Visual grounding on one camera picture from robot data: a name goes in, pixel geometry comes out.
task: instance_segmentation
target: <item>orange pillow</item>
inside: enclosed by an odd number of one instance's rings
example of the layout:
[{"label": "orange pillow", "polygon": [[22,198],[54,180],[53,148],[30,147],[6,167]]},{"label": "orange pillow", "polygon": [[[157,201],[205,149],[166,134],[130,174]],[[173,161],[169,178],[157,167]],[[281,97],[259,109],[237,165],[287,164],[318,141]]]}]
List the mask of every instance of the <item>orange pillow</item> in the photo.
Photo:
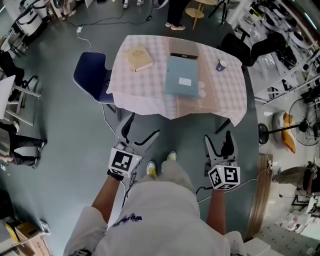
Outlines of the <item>orange pillow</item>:
[{"label": "orange pillow", "polygon": [[[293,121],[293,116],[287,114],[286,112],[283,115],[283,127],[290,126]],[[290,130],[281,131],[282,142],[287,146],[287,148],[292,152],[296,153],[295,141],[292,139],[289,133]]]}]

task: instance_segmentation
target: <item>white cable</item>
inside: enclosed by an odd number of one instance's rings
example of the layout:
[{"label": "white cable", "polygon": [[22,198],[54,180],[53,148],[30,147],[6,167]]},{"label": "white cable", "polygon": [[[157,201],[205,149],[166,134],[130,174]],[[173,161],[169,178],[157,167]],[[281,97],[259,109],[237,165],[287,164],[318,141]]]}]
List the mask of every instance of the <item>white cable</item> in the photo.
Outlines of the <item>white cable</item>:
[{"label": "white cable", "polygon": [[[225,191],[225,193],[235,191],[235,190],[237,190],[238,188],[242,187],[243,185],[247,184],[248,182],[258,181],[258,178],[259,178],[260,174],[262,174],[262,173],[265,172],[265,171],[268,171],[268,172],[269,172],[269,169],[270,169],[270,167],[268,167],[267,169],[261,171],[256,178],[249,179],[249,180],[247,180],[246,182],[240,184],[239,186],[237,186],[237,187],[235,187],[235,188],[233,188],[233,189],[230,189],[230,190],[228,190],[228,191]],[[200,201],[197,201],[197,203],[201,203],[201,202],[209,199],[210,197],[211,197],[211,195],[209,195],[209,196],[206,197],[205,199],[202,199],[202,200],[200,200]]]},{"label": "white cable", "polygon": [[91,42],[90,42],[88,39],[85,39],[85,38],[80,37],[80,36],[79,36],[79,33],[76,33],[76,35],[78,36],[79,39],[85,40],[85,41],[88,41],[88,42],[89,42],[89,45],[90,45],[89,52],[90,52],[90,51],[91,51]]},{"label": "white cable", "polygon": [[124,184],[124,182],[122,180],[121,180],[121,184],[123,185],[123,188],[124,188],[123,194],[126,195],[126,186],[125,186],[125,184]]},{"label": "white cable", "polygon": [[111,129],[111,131],[113,132],[113,134],[115,135],[115,131],[114,129],[112,129],[112,127],[110,126],[110,124],[108,123],[108,121],[106,120],[106,114],[105,114],[105,108],[104,108],[104,105],[102,105],[100,103],[101,107],[102,107],[102,111],[103,111],[103,117],[104,117],[104,121],[106,122],[106,124],[109,126],[109,128]]}]

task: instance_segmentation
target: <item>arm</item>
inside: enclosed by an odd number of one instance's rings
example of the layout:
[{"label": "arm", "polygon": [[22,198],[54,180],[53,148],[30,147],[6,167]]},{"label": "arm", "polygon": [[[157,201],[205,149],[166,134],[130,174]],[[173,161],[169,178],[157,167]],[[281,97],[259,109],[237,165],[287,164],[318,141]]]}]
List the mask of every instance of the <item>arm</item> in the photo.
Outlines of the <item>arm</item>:
[{"label": "arm", "polygon": [[0,155],[0,160],[3,160],[5,162],[11,162],[14,158],[11,156],[1,156]]},{"label": "arm", "polygon": [[90,256],[108,228],[120,181],[108,176],[92,206],[85,207],[64,249],[64,256]]},{"label": "arm", "polygon": [[92,207],[96,208],[102,214],[106,223],[109,221],[119,184],[119,180],[108,176],[92,204]]},{"label": "arm", "polygon": [[313,179],[314,179],[314,173],[311,172],[309,183],[308,183],[308,187],[306,189],[306,192],[307,192],[308,195],[312,195],[312,181],[313,181]]},{"label": "arm", "polygon": [[226,234],[226,203],[225,192],[223,190],[212,190],[206,223],[221,235]]}]

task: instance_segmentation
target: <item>paper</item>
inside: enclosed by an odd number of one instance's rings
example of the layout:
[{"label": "paper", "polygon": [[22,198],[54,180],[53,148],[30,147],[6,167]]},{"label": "paper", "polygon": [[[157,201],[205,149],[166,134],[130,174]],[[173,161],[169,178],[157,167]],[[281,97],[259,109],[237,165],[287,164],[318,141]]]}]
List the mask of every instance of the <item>paper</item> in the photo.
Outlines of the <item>paper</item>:
[{"label": "paper", "polygon": [[179,85],[191,86],[191,79],[179,77]]}]

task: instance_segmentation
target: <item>yellow shoe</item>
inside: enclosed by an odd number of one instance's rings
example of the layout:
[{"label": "yellow shoe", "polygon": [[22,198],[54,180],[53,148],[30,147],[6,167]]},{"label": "yellow shoe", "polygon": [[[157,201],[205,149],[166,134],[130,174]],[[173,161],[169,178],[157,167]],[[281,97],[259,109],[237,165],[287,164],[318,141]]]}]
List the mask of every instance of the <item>yellow shoe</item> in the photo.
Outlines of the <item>yellow shoe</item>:
[{"label": "yellow shoe", "polygon": [[146,166],[146,174],[151,175],[153,178],[157,178],[156,163],[150,161]]},{"label": "yellow shoe", "polygon": [[175,151],[171,151],[166,158],[167,161],[176,161],[177,160],[177,153]]}]

